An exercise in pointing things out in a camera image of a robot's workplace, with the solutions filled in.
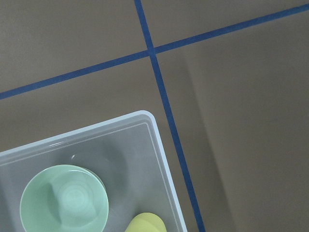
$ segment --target blue grid line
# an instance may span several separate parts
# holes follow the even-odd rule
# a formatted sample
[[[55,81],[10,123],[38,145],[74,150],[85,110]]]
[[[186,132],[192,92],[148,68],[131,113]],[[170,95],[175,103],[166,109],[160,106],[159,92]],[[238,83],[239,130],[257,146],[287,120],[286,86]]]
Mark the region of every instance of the blue grid line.
[[[309,4],[305,4],[305,5],[301,5],[298,7],[294,7],[288,10],[284,10],[284,11],[280,11],[280,12],[276,12],[273,14],[268,14],[262,17],[258,17],[258,18],[254,18],[245,22],[241,22],[241,23],[237,23],[237,24],[233,24],[231,26],[228,27],[224,27],[224,28],[220,28],[220,29],[216,29],[216,30],[212,30],[206,33],[202,33],[200,35],[195,35],[186,39],[182,39],[182,40],[178,40],[175,42],[171,42],[162,46],[158,46],[155,48],[155,53],[161,53],[161,52],[166,52],[175,48],[179,48],[179,47],[183,47],[189,44],[193,44],[196,42],[200,42],[203,40],[207,40],[213,37],[217,37],[220,35],[224,35],[224,34],[228,34],[237,30],[241,30],[241,29],[245,29],[248,27],[252,27],[258,24],[262,24],[262,23],[266,23],[275,19],[279,19],[279,18],[283,18],[286,16],[290,16],[290,15],[294,15],[297,13],[301,13],[301,12],[305,12],[309,10]]]
[[[35,90],[35,89],[38,89],[38,88],[45,87],[45,86],[50,86],[50,85],[53,85],[53,84],[56,84],[56,83],[59,83],[59,82],[62,82],[62,81],[67,81],[67,80],[70,80],[70,79],[73,79],[73,78],[76,78],[76,77],[79,77],[79,76],[83,76],[83,75],[86,75],[86,74],[90,74],[90,73],[101,71],[101,70],[104,70],[104,69],[107,69],[107,68],[111,68],[111,67],[114,67],[114,66],[117,66],[117,65],[120,65],[120,64],[128,63],[128,62],[131,62],[131,61],[134,61],[134,60],[137,60],[137,59],[141,59],[141,58],[144,58],[144,57],[147,57],[147,56],[149,56],[147,50],[142,51],[142,52],[137,52],[137,53],[134,53],[134,54],[131,54],[131,55],[128,55],[128,56],[120,57],[120,58],[117,58],[117,59],[106,61],[104,63],[96,64],[96,65],[93,65],[93,66],[90,66],[90,67],[87,67],[87,68],[79,69],[79,70],[72,71],[72,72],[69,72],[69,73],[66,73],[66,74],[62,74],[62,75],[55,76],[55,77],[52,77],[52,78],[49,78],[49,79],[45,79],[45,80],[42,80],[42,81],[39,81],[39,82],[35,82],[35,83],[29,84],[29,85],[26,85],[26,86],[11,89],[11,90],[8,90],[6,92],[0,93],[0,100],[15,96],[15,95],[18,95],[18,94],[21,94],[21,93],[26,93],[26,92],[29,92],[29,91],[32,91],[32,90]]]
[[[203,219],[202,219],[202,216],[201,216],[201,213],[200,213],[200,210],[199,210],[197,197],[195,195],[195,191],[194,191],[194,187],[193,187],[193,184],[192,184],[192,181],[191,181],[187,162],[185,160],[183,148],[182,148],[180,138],[179,138],[179,135],[178,135],[178,132],[177,132],[177,127],[176,127],[175,120],[174,120],[174,117],[173,117],[173,113],[172,113],[172,110],[171,110],[171,107],[170,107],[168,95],[167,95],[167,92],[166,92],[166,89],[165,89],[165,86],[164,86],[162,73],[161,73],[161,70],[160,70],[160,67],[159,67],[159,64],[158,64],[158,60],[157,60],[157,57],[156,57],[156,54],[155,54],[155,48],[154,48],[154,45],[153,45],[153,42],[152,42],[152,39],[151,39],[151,35],[150,35],[149,28],[148,28],[148,25],[147,25],[145,13],[144,13],[141,1],[135,0],[134,2],[135,2],[137,13],[139,15],[140,25],[141,25],[141,28],[142,28],[142,31],[143,31],[143,35],[144,35],[144,38],[145,38],[147,49],[149,51],[150,61],[151,61],[151,64],[152,64],[152,67],[153,67],[153,70],[154,70],[154,74],[155,74],[154,76],[155,76],[155,79],[156,79],[156,82],[157,82],[157,85],[158,85],[158,88],[159,88],[159,92],[160,92],[160,96],[161,96],[162,103],[163,103],[163,106],[164,106],[165,114],[166,114],[166,117],[167,117],[167,120],[168,120],[169,129],[170,129],[173,141],[174,141],[174,145],[175,145],[178,160],[179,160],[179,163],[180,163],[180,166],[181,166],[181,169],[182,169],[184,181],[185,181],[188,193],[189,193],[189,198],[190,198],[191,205],[192,205],[192,208],[193,208],[193,211],[194,211],[194,215],[195,215],[195,218],[196,218],[196,221],[197,221],[197,226],[198,226],[198,229],[199,229],[200,232],[205,232],[206,231],[205,226],[204,226]]]

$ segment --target gray plastic tray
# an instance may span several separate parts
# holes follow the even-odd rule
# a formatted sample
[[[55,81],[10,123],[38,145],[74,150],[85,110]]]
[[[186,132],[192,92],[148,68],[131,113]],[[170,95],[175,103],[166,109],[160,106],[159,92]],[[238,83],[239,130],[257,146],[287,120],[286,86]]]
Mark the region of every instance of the gray plastic tray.
[[[104,182],[110,211],[104,232],[123,232],[133,217],[159,215],[168,232],[186,232],[155,118],[137,111],[0,153],[0,231],[23,232],[19,203],[41,170],[73,164]]]

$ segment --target yellow object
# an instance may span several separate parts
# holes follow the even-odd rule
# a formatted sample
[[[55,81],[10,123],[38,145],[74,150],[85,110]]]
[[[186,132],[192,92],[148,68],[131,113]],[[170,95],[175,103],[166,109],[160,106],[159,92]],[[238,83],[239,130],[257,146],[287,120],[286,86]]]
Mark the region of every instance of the yellow object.
[[[125,232],[167,232],[164,222],[152,213],[138,214]]]

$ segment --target blue tape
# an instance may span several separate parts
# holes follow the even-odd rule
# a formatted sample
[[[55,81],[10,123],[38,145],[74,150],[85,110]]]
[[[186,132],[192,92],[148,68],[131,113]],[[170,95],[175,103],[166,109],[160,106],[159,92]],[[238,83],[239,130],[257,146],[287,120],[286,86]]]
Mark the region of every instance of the blue tape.
[[[162,103],[164,106],[164,110],[165,110],[165,114],[169,123],[169,128],[170,128],[170,132],[172,134],[172,138],[175,144],[175,148],[176,148],[176,152],[178,155],[178,159],[179,159],[179,163],[183,172],[183,177],[184,177],[184,181],[189,193],[189,198],[191,201],[191,205],[195,214],[195,218],[197,221],[197,226],[200,232],[205,232],[205,226],[203,223],[203,219],[199,210],[199,206],[198,206],[198,202],[197,202],[197,197],[195,195],[194,192],[194,188],[193,188],[193,184],[191,181],[191,177],[190,177],[190,173],[188,170],[188,166],[187,166],[187,162],[185,160],[185,156],[183,153],[183,148],[179,139],[179,135],[177,132],[177,128],[176,128],[176,124],[175,124],[175,120],[173,117],[173,113],[170,107],[170,103],[169,103],[169,99],[168,99],[168,95],[164,86],[164,82],[163,82],[163,78],[162,78],[162,73],[158,64],[158,60],[157,57],[155,55],[155,49],[154,49],[154,45],[151,39],[151,35],[149,32],[149,28],[147,25],[147,21],[146,21],[146,17],[145,17],[145,13],[141,4],[140,0],[135,0],[135,6],[136,6],[136,10],[137,13],[139,15],[139,19],[140,19],[140,25],[144,34],[144,38],[145,38],[145,42],[147,45],[147,49],[149,51],[149,57],[150,57],[150,61],[154,70],[154,74],[155,74],[155,79],[159,88],[159,92],[161,95],[161,99],[162,99]]]
[[[288,9],[288,10],[276,12],[276,13],[269,14],[269,15],[266,15],[266,16],[263,16],[263,17],[251,19],[251,20],[248,20],[248,21],[245,21],[245,22],[242,22],[242,23],[237,23],[237,24],[225,27],[225,28],[220,28],[220,29],[209,31],[209,32],[206,32],[206,33],[203,33],[203,34],[200,34],[200,35],[196,35],[196,36],[192,36],[192,37],[189,37],[189,38],[186,38],[186,39],[171,42],[171,43],[168,43],[168,44],[165,44],[165,45],[162,45],[162,46],[158,46],[154,50],[155,50],[156,54],[161,53],[161,52],[166,52],[166,51],[169,51],[171,49],[179,48],[179,47],[182,47],[182,46],[186,46],[186,45],[193,44],[193,43],[196,43],[196,42],[200,42],[200,41],[203,41],[203,40],[207,40],[207,39],[210,39],[210,38],[213,38],[213,37],[216,37],[216,36],[228,34],[228,33],[231,33],[231,32],[237,31],[237,30],[252,27],[252,26],[255,26],[255,25],[258,25],[258,24],[262,24],[262,23],[265,23],[265,22],[269,22],[269,21],[272,21],[272,20],[275,20],[275,19],[283,18],[283,17],[289,16],[289,15],[294,15],[294,14],[301,13],[301,12],[308,11],[308,10],[309,10],[309,4],[305,4],[305,5],[302,5],[302,6],[299,6],[299,7],[294,7],[294,8]]]
[[[67,80],[70,80],[70,79],[73,79],[73,78],[76,78],[76,77],[79,77],[79,76],[83,76],[83,75],[86,75],[86,74],[89,74],[89,73],[101,71],[101,70],[104,70],[104,69],[107,69],[107,68],[110,68],[110,67],[113,67],[113,66],[128,63],[128,62],[131,62],[131,61],[134,61],[134,60],[137,60],[137,59],[141,59],[141,58],[144,58],[144,57],[147,57],[147,56],[149,56],[148,51],[137,52],[137,53],[134,53],[134,54],[131,54],[131,55],[128,55],[128,56],[113,59],[113,60],[110,60],[110,61],[107,61],[107,62],[104,62],[104,63],[96,64],[96,65],[93,65],[93,66],[90,66],[90,67],[87,67],[87,68],[83,68],[83,69],[80,69],[80,70],[76,70],[76,71],[73,71],[73,72],[69,72],[69,73],[66,73],[66,74],[55,76],[55,77],[52,77],[52,78],[49,78],[49,79],[46,79],[46,80],[42,80],[42,81],[39,81],[39,82],[35,82],[35,83],[29,84],[29,85],[26,85],[26,86],[11,89],[11,90],[8,90],[6,92],[0,93],[0,100],[12,97],[14,95],[18,95],[18,94],[21,94],[21,93],[26,93],[26,92],[29,92],[29,91],[32,91],[32,90],[35,90],[35,89],[38,89],[38,88],[45,87],[45,86],[50,86],[50,85],[53,85],[53,84],[56,84],[56,83],[59,83],[59,82],[62,82],[62,81],[67,81]]]

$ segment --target green cup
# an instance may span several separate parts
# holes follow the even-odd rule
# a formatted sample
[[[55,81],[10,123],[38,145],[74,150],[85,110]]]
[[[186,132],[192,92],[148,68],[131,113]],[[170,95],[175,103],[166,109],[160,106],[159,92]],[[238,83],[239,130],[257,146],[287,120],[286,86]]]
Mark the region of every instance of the green cup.
[[[38,173],[20,202],[26,232],[102,232],[108,211],[99,177],[73,165],[57,165]]]

